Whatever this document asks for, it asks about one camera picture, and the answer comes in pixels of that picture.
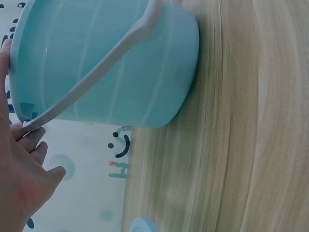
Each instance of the light blue object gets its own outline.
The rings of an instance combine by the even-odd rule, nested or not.
[[[195,15],[169,0],[28,0],[11,49],[13,106],[27,131],[55,117],[162,127],[198,49]]]
[[[132,222],[129,232],[159,232],[159,230],[150,218],[138,217]]]

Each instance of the wooden table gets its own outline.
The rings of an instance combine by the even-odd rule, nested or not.
[[[309,231],[309,1],[183,0],[201,50],[167,127],[136,129],[123,231]]]

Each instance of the bucket rim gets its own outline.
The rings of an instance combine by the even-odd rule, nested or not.
[[[23,115],[19,96],[18,96],[18,62],[19,52],[21,48],[21,38],[24,33],[24,28],[27,23],[28,17],[31,14],[34,3],[36,0],[28,0],[16,25],[16,29],[13,36],[11,52],[10,52],[10,67],[9,67],[9,83],[10,83],[10,94],[14,111],[21,122],[29,120]]]

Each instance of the printed cartoon face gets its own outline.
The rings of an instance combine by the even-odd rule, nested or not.
[[[129,153],[129,150],[130,150],[130,138],[125,134],[123,136],[123,138],[120,136],[120,133],[121,132],[125,132],[125,131],[131,131],[132,128],[129,128],[129,127],[121,127],[119,128],[117,131],[115,131],[112,136],[114,138],[117,139],[118,142],[120,142],[121,144],[124,144],[124,150],[122,152],[120,152],[119,154],[116,154],[115,157],[120,159],[122,158],[123,156],[125,156],[126,154]],[[113,149],[115,146],[113,143],[109,143],[108,144],[108,147],[110,149]]]

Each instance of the finger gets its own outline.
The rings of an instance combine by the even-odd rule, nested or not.
[[[58,187],[58,185],[66,175],[66,170],[64,169],[64,167],[59,166],[55,167],[52,170],[49,170],[47,174],[49,175],[49,180],[51,182],[51,194],[53,194],[55,189]]]
[[[5,78],[9,69],[11,44],[12,40],[6,40],[0,50],[0,130],[4,133],[9,132],[9,109],[5,92]]]
[[[27,134],[27,132],[23,130],[23,124],[21,122],[10,125],[10,130],[15,141],[20,140]]]
[[[5,77],[8,74],[9,62],[10,62],[10,51],[11,51],[12,40],[7,39],[4,41],[0,51],[0,85],[4,87]]]
[[[39,165],[43,165],[46,154],[47,154],[48,145],[46,142],[41,142],[38,147],[31,152],[31,155],[34,157],[35,161]]]
[[[36,131],[30,132],[28,135],[18,140],[18,142],[27,152],[31,153],[36,148],[45,133],[45,129],[41,127]]]

